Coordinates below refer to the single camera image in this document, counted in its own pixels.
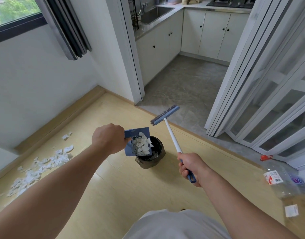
white cabinet door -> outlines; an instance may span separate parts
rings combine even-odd
[[[204,19],[198,55],[218,58],[230,13],[208,11]]]
[[[198,54],[206,11],[185,9],[181,51]]]
[[[248,18],[249,14],[231,13],[219,51],[218,60],[231,61]]]
[[[181,50],[183,10],[170,17],[170,59],[173,59]]]
[[[161,22],[155,28],[155,67],[153,67],[153,76],[158,74],[170,61],[170,18]]]
[[[144,86],[156,75],[155,69],[155,30],[136,41],[141,76]]]

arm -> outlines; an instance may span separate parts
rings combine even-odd
[[[101,163],[125,148],[121,126],[99,127],[92,144],[56,169],[0,212],[0,238],[55,238],[70,219]]]
[[[212,170],[196,153],[178,153],[179,172],[190,169],[224,222],[232,238],[297,239],[285,226],[248,201],[228,181]]]

person's left arm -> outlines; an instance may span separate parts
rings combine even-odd
[[[0,239],[56,238],[70,219],[86,186],[101,163],[125,148],[121,126],[99,127],[92,144],[59,167],[0,212]]]

curtain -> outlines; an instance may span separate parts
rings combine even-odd
[[[69,60],[92,51],[70,0],[35,0]]]

brush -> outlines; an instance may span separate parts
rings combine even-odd
[[[174,133],[172,132],[172,129],[171,129],[171,127],[170,127],[170,125],[169,125],[169,123],[168,123],[168,121],[167,121],[167,117],[169,117],[171,114],[175,113],[177,110],[179,110],[179,108],[180,108],[180,107],[177,106],[177,105],[171,106],[170,108],[168,108],[167,110],[165,110],[163,113],[161,113],[160,115],[156,116],[153,120],[151,120],[151,121],[150,121],[150,124],[153,125],[153,126],[155,126],[155,125],[157,125],[158,123],[160,123],[160,122],[162,122],[162,121],[165,121],[166,126],[167,126],[168,131],[169,131],[169,133],[170,133],[170,136],[171,136],[171,138],[172,138],[172,140],[173,140],[173,142],[174,142],[174,146],[176,147],[177,152],[178,152],[178,153],[179,153],[179,152],[182,153],[182,150],[181,150],[181,148],[180,148],[180,146],[179,146],[179,143],[178,143],[176,137],[174,136]],[[196,180],[195,177],[194,177],[194,174],[193,174],[190,170],[188,170],[188,172],[189,172],[189,173],[188,173],[188,176],[187,176],[187,177],[188,177],[189,181],[190,181],[191,183],[197,182],[197,180]]]

